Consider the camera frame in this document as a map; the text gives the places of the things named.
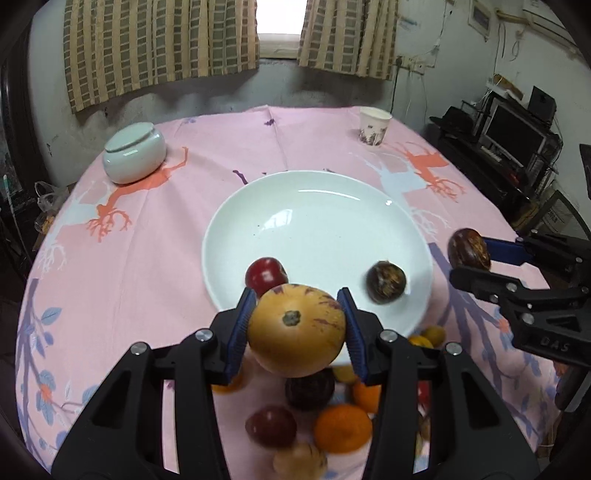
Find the right checkered curtain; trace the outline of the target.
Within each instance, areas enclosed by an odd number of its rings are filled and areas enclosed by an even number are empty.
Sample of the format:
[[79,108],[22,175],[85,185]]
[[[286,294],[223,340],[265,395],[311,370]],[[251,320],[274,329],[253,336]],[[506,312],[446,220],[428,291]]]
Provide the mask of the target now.
[[305,9],[297,65],[390,80],[396,61],[397,0],[312,0]]

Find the large orange tangerine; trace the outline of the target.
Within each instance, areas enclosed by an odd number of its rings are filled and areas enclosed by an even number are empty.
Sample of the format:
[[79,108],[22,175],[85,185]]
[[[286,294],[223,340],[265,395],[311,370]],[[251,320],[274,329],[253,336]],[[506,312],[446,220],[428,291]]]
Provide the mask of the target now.
[[329,454],[349,454],[366,445],[373,436],[373,423],[362,408],[334,405],[322,410],[312,428],[315,446]]

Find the black metal shelf rack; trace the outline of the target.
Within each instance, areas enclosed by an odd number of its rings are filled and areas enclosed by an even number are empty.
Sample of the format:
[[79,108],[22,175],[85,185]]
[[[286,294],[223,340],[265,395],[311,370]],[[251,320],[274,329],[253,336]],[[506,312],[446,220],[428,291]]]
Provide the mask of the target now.
[[534,206],[563,148],[552,131],[555,99],[533,87],[526,104],[509,91],[489,90],[430,118],[438,150],[515,224]]

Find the dark brown passion fruit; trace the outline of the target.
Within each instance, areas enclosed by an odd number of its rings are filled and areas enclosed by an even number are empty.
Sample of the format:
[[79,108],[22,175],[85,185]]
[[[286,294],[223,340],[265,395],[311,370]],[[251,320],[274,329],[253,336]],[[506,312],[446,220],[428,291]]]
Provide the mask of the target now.
[[379,261],[370,267],[366,275],[367,293],[375,303],[388,304],[404,295],[406,274],[389,261]]

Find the white lidded ceramic jar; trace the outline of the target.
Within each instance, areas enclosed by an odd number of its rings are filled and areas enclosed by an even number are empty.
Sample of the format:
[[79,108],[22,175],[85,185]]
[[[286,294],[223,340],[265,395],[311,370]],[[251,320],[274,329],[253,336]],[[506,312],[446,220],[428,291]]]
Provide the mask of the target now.
[[115,184],[126,185],[153,173],[166,157],[162,133],[150,122],[130,124],[105,144],[102,164]]

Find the white round plate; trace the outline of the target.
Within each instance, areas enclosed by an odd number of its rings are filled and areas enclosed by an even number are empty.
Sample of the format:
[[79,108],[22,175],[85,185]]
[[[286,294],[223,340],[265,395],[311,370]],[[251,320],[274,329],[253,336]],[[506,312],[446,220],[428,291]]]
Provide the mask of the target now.
[[[356,306],[403,335],[423,320],[431,297],[430,249],[410,214],[381,190],[321,171],[271,174],[243,186],[214,213],[204,234],[201,269],[212,304],[238,302],[245,272],[259,258],[283,264],[290,282],[335,295],[349,288]],[[375,263],[404,271],[401,298],[380,305],[366,290]]]

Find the left checkered curtain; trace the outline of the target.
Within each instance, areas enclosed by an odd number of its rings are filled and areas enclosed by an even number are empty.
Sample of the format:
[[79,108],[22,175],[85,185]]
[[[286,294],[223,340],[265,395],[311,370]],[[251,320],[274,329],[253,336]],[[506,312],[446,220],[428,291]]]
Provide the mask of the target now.
[[255,70],[256,2],[69,1],[63,54],[74,113],[155,85]]

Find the checkered curtain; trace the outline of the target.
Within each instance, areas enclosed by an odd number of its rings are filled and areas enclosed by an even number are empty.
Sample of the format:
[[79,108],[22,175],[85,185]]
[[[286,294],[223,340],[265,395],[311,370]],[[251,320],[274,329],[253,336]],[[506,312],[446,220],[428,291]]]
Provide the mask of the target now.
[[256,2],[69,1],[63,54],[74,113],[155,85],[255,70]]
[[397,0],[312,0],[305,9],[297,65],[390,80],[396,61]]

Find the tan striped melon fruit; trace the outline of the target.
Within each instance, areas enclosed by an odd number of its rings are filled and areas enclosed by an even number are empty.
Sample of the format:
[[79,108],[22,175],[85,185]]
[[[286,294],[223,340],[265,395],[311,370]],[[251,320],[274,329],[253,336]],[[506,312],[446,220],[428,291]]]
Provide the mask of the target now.
[[259,365],[283,378],[307,377],[339,356],[346,316],[339,302],[317,288],[283,284],[259,299],[247,341]]

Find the yellow orange citrus fruit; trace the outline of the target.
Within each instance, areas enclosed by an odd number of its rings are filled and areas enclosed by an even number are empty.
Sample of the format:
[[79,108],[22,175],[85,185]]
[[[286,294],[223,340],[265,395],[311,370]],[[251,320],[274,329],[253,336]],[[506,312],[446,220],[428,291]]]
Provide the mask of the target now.
[[430,325],[421,331],[420,337],[426,345],[431,345],[433,348],[440,348],[445,344],[447,334],[442,326]]

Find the dark red plum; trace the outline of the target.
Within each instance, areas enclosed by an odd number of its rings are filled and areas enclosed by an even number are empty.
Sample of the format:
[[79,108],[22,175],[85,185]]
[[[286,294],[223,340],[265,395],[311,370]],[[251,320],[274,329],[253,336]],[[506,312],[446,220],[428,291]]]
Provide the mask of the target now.
[[262,257],[249,265],[245,272],[245,286],[262,297],[274,287],[287,284],[288,276],[283,264],[273,257]]
[[267,406],[247,418],[245,431],[260,446],[286,449],[297,439],[297,420],[283,406]]

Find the black computer monitor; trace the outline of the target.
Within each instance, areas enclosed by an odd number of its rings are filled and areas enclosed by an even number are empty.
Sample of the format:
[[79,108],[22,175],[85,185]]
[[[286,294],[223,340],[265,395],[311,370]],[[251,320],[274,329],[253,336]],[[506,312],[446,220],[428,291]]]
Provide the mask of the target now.
[[515,102],[495,101],[484,136],[505,156],[527,167],[541,153],[548,134]]

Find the white paper cup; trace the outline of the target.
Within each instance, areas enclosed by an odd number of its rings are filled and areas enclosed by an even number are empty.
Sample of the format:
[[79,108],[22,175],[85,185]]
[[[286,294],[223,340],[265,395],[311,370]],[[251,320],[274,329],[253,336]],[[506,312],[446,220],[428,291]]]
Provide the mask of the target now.
[[369,146],[380,146],[393,116],[391,113],[370,106],[360,107],[360,140]]

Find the pink printed tablecloth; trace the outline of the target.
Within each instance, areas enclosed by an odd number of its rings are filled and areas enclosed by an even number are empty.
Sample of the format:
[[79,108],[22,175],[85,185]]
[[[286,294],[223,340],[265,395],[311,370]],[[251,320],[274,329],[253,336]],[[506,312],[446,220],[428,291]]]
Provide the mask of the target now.
[[162,168],[118,187],[100,161],[82,175],[32,267],[17,335],[17,411],[27,449],[50,467],[97,386],[136,341],[174,344],[214,317],[200,250],[215,210],[246,184],[287,170],[366,182],[408,212],[434,258],[425,321],[467,348],[532,446],[557,419],[551,362],[512,347],[494,306],[452,289],[447,243],[471,227],[513,239],[499,210],[434,146],[393,121],[384,143],[359,138],[359,111],[262,106],[160,127]]

